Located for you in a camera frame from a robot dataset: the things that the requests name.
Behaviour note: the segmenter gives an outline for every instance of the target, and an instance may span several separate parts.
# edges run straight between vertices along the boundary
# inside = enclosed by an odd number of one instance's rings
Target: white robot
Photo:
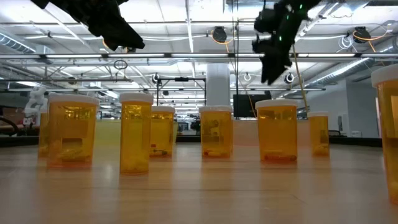
[[[42,86],[34,87],[29,94],[29,101],[25,106],[24,125],[40,125],[40,109],[47,107],[47,101],[44,97],[46,88]]]

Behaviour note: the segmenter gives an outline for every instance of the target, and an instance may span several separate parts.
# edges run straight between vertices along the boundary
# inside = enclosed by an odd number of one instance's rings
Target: black cable
[[[19,128],[14,122],[12,122],[12,121],[10,121],[10,120],[8,120],[6,118],[3,118],[3,117],[0,117],[0,121],[8,123],[8,124],[10,124],[12,126],[12,128],[14,128],[14,132],[9,133],[9,132],[4,132],[3,131],[3,134],[7,134],[8,136],[11,137],[11,136],[13,136],[13,135],[15,135],[15,134],[17,134],[19,132]]]

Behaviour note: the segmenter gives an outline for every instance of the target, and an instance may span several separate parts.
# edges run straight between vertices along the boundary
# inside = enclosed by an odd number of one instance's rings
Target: pill
[[[219,152],[209,152],[209,156],[211,156],[211,157],[220,157],[221,154]]]

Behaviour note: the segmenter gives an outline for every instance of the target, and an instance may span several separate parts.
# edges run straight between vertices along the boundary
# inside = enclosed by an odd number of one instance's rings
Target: white column
[[[229,65],[227,63],[210,63],[206,73],[207,106],[230,106]]]

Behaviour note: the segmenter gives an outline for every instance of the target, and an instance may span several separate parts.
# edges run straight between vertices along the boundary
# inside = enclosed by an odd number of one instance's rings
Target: workbench
[[[120,176],[119,149],[96,146],[90,170],[47,170],[37,146],[0,149],[0,223],[398,223],[381,148],[298,151],[297,165],[259,162],[257,147],[201,158],[177,143],[147,175]]]

